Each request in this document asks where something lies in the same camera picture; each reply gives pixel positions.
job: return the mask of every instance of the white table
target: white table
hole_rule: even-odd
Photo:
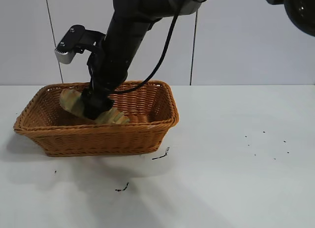
[[[156,153],[84,158],[13,132],[38,89],[0,87],[1,228],[315,227],[315,86],[173,87]]]

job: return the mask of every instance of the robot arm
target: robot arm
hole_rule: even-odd
[[[108,96],[127,78],[127,70],[146,32],[163,17],[189,15],[206,0],[113,0],[114,15],[107,34],[69,29],[55,49],[58,60],[69,64],[76,53],[91,51],[87,65],[90,87],[82,93],[84,115],[95,119],[113,106]],[[315,0],[267,0],[283,4],[292,22],[315,36]]]

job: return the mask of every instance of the debris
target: debris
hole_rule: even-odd
[[[128,188],[129,182],[126,184],[126,186],[122,190],[115,190],[117,192],[125,191]]]
[[[158,158],[152,158],[152,160],[155,160],[155,159],[160,159],[160,158],[164,158],[168,155],[168,151],[169,151],[169,147],[167,147],[167,149],[165,150],[165,154],[163,156],[160,156]]]

